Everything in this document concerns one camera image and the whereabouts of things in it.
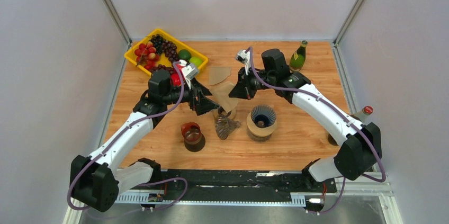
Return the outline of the blue ribbed dripper cone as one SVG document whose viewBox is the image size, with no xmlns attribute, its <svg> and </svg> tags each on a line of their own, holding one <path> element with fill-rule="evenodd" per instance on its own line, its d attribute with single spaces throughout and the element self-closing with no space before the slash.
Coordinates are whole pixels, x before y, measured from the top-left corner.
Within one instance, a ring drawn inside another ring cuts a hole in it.
<svg viewBox="0 0 449 224">
<path fill-rule="evenodd" d="M 252 109 L 250 118 L 258 128 L 267 128 L 275 123 L 276 113 L 268 105 L 257 105 Z"/>
</svg>

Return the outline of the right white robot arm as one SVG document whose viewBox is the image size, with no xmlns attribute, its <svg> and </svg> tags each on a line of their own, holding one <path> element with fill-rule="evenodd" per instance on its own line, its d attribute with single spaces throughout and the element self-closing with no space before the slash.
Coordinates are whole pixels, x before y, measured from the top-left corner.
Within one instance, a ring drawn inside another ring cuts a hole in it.
<svg viewBox="0 0 449 224">
<path fill-rule="evenodd" d="M 238 81 L 229 93 L 230 98 L 251 100 L 257 91 L 271 88 L 290 104 L 306 111 L 339 145 L 334 157 L 317 159 L 302 170 L 302 183 L 307 190 L 317 190 L 330 178 L 343 177 L 354 181 L 360 176 L 369 177 L 366 171 L 375 164 L 382 174 L 377 181 L 386 180 L 381 161 L 381 131 L 375 123 L 365 124 L 345 113 L 310 79 L 300 72 L 291 72 L 279 49 L 262 53 L 263 69 L 254 66 L 252 47 L 239 51 L 236 60 L 244 66 L 238 72 Z"/>
</svg>

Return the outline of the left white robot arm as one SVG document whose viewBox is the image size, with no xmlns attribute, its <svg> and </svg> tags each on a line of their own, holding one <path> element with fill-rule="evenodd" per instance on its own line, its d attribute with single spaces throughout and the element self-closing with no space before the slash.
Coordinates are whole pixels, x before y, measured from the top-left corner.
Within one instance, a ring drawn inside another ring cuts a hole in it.
<svg viewBox="0 0 449 224">
<path fill-rule="evenodd" d="M 210 91 L 195 78 L 191 84 L 172 84 L 168 71 L 152 74 L 148 89 L 142 94 L 126 122 L 112 138 L 90 153 L 78 155 L 70 168 L 67 203 L 74 210 L 107 211 L 119 195 L 139 185 L 156 189 L 162 183 L 160 165 L 141 158 L 126 168 L 119 168 L 134 146 L 160 123 L 166 114 L 181 103 L 188 103 L 197 114 L 203 115 L 219 108 L 210 100 Z"/>
</svg>

